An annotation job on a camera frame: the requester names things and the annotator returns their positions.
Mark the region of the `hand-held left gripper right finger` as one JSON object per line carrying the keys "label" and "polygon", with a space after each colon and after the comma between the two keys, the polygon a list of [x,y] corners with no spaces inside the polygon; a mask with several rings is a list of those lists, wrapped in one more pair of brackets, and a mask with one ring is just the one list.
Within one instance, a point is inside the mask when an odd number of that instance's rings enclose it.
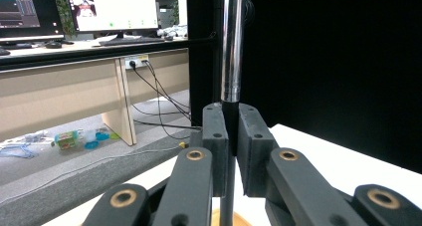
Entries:
{"label": "hand-held left gripper right finger", "polygon": [[267,163],[277,147],[259,111],[239,104],[237,160],[244,194],[265,197],[267,194]]}

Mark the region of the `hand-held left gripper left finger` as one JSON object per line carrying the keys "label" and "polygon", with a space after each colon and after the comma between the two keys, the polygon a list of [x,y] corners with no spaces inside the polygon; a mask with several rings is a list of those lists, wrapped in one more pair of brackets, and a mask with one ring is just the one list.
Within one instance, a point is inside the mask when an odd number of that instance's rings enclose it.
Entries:
{"label": "hand-held left gripper left finger", "polygon": [[227,191],[229,136],[222,106],[214,103],[203,109],[202,129],[191,133],[190,145],[204,147],[212,153],[213,196],[224,197]]}

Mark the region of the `black makeup brush silver ferrule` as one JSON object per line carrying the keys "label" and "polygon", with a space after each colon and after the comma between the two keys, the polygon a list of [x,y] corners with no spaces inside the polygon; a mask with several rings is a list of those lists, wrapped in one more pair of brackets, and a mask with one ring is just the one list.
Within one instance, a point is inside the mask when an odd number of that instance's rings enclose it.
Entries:
{"label": "black makeup brush silver ferrule", "polygon": [[232,226],[235,161],[241,90],[245,0],[224,0],[221,103],[228,132],[226,193],[220,200],[220,226]]}

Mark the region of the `black curtain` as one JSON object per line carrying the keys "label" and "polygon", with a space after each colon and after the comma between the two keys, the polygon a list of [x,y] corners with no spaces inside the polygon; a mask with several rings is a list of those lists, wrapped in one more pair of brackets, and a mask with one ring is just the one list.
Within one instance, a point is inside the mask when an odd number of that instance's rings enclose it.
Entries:
{"label": "black curtain", "polygon": [[252,0],[241,100],[422,173],[422,0]]}

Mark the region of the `white power strip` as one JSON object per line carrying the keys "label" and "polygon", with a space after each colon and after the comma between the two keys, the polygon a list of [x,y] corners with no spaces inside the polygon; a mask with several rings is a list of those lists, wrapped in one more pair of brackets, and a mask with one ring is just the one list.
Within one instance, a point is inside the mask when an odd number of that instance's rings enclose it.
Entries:
{"label": "white power strip", "polygon": [[133,70],[136,68],[146,67],[149,58],[147,55],[135,55],[124,57],[124,65],[127,70]]}

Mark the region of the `white clutter on desk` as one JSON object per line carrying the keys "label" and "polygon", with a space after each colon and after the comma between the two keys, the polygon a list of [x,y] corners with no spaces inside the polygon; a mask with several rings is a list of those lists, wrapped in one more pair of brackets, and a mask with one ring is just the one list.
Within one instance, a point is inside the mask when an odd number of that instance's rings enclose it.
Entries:
{"label": "white clutter on desk", "polygon": [[159,29],[157,35],[161,37],[182,37],[185,38],[188,36],[188,26],[187,25],[173,25],[164,29]]}

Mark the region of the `black keyboard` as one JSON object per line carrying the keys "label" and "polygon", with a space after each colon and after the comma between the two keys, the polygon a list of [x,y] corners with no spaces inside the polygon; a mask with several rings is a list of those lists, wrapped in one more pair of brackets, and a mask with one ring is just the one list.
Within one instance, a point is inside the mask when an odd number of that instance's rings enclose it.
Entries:
{"label": "black keyboard", "polygon": [[108,41],[99,41],[100,46],[120,46],[120,45],[136,45],[146,43],[162,43],[165,42],[161,38],[139,37],[139,38],[114,38]]}

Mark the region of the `green packet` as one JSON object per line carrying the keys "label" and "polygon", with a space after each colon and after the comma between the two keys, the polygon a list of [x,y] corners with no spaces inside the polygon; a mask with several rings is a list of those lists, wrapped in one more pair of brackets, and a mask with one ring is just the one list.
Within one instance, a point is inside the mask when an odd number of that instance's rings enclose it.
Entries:
{"label": "green packet", "polygon": [[60,150],[76,147],[78,143],[79,135],[76,130],[62,132],[55,136],[55,145],[57,145]]}

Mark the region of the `beige office desk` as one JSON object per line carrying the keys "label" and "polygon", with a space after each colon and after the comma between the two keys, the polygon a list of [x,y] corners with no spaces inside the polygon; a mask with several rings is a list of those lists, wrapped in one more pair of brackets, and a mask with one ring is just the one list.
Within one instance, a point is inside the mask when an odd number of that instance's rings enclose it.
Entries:
{"label": "beige office desk", "polygon": [[[127,70],[123,58],[135,55],[147,55],[147,66]],[[129,107],[155,97],[155,79],[170,94],[189,88],[186,42],[13,50],[0,57],[0,140],[99,114],[134,145]]]}

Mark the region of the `monitor with white screen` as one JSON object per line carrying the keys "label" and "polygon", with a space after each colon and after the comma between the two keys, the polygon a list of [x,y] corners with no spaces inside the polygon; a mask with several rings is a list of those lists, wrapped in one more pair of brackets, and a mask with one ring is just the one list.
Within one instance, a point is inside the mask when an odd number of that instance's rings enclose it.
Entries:
{"label": "monitor with white screen", "polygon": [[78,33],[157,30],[155,0],[68,0]]}

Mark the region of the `black metal stand post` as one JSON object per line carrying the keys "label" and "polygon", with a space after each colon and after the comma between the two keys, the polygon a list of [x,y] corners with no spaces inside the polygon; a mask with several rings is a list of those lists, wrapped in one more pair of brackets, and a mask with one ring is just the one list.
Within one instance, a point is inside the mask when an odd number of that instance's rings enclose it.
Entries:
{"label": "black metal stand post", "polygon": [[187,0],[191,121],[220,100],[223,0]]}

